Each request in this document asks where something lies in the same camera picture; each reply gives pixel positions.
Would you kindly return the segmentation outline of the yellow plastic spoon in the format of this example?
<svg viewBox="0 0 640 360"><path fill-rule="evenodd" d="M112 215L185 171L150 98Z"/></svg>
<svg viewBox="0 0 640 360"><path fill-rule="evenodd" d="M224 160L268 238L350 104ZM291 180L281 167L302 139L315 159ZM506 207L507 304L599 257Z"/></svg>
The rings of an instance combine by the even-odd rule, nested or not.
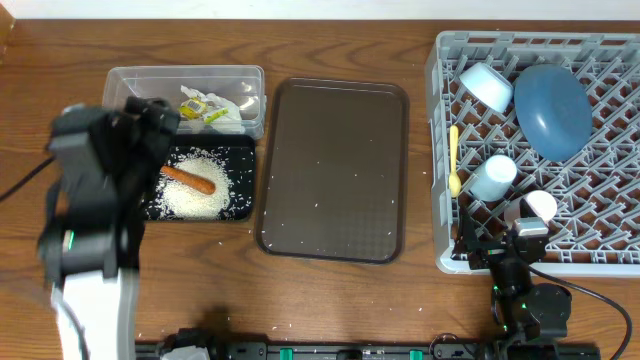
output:
<svg viewBox="0 0 640 360"><path fill-rule="evenodd" d="M448 184L452 198L457 198L462 188L460 177L457 174L458 141L459 129L456 125L452 125L449 129L450 174L448 177Z"/></svg>

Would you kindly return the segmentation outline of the yellow green snack wrapper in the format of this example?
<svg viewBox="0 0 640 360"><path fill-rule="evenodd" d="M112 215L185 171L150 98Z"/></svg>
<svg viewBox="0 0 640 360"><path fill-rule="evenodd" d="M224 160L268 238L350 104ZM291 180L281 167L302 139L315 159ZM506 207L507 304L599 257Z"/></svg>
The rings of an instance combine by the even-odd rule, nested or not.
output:
<svg viewBox="0 0 640 360"><path fill-rule="evenodd" d="M184 101L178 111L182 117L189 121L200 120L205 124L210 124L228 114L227 108L211 105L196 98Z"/></svg>

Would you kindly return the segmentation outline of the light blue cup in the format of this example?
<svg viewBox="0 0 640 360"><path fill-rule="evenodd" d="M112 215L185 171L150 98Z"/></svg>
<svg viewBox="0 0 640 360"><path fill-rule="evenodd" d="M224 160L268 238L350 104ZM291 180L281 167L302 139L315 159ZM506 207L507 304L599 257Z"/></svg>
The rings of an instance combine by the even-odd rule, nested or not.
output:
<svg viewBox="0 0 640 360"><path fill-rule="evenodd" d="M505 155L493 155L473 173L469 188L474 198L495 202L503 198L517 175L515 162Z"/></svg>

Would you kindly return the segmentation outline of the pink plastic cup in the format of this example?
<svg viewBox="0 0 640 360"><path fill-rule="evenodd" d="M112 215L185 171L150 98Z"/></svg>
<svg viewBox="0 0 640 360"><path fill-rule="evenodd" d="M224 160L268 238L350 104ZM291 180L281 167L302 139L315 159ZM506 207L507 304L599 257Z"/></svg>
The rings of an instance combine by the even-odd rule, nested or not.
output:
<svg viewBox="0 0 640 360"><path fill-rule="evenodd" d="M516 219L539 217L546 224L556 215L558 205L556 199L543 190L531 191L509 203L503 215L508 228Z"/></svg>

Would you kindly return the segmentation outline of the orange carrot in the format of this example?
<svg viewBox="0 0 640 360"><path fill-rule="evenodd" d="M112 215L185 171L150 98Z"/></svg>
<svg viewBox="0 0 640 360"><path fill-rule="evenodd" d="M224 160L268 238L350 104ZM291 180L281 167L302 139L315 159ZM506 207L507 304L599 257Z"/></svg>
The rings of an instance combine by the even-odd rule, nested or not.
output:
<svg viewBox="0 0 640 360"><path fill-rule="evenodd" d="M216 191L216 186L213 182L189 172L169 166L163 166L161 168L161 172L169 178L178 181L202 194L212 195Z"/></svg>

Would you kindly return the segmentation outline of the light blue bowl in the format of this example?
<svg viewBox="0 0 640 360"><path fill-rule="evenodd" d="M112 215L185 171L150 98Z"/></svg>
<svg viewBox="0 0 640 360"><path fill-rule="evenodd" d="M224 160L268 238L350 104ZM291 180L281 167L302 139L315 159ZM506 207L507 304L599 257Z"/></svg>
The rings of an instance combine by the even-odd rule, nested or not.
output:
<svg viewBox="0 0 640 360"><path fill-rule="evenodd" d="M474 64L459 79L475 98L495 112L503 113L513 97L513 85L487 64Z"/></svg>

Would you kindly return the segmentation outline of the dark blue plate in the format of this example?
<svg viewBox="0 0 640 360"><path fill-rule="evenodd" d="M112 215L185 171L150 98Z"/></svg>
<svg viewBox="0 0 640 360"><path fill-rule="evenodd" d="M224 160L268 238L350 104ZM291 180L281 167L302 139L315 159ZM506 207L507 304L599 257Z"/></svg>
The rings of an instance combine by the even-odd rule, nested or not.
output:
<svg viewBox="0 0 640 360"><path fill-rule="evenodd" d="M592 132L592 107L580 81L552 64L523 70L515 82L519 126L544 159L564 162L579 153Z"/></svg>

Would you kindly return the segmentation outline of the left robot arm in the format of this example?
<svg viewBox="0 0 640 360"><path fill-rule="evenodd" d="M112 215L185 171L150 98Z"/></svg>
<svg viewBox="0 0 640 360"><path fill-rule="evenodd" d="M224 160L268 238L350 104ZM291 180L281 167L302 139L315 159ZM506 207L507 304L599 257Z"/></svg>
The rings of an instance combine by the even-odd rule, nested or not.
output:
<svg viewBox="0 0 640 360"><path fill-rule="evenodd" d="M47 149L61 177L38 255L66 359L136 356L143 205L179 122L166 100L135 96L120 110L75 105L53 120Z"/></svg>

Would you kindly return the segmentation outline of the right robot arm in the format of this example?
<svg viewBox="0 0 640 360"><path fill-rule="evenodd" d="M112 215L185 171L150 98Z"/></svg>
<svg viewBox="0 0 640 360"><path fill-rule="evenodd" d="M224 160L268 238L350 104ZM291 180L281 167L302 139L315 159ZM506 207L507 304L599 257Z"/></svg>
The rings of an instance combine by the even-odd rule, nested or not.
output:
<svg viewBox="0 0 640 360"><path fill-rule="evenodd" d="M467 210L458 235L472 270L493 280L492 313L504 334L476 347L476 359L558 359L556 340L567 336L571 293L551 283L534 284L530 265L546 255L549 229L540 217L518 218L501 237L482 241Z"/></svg>

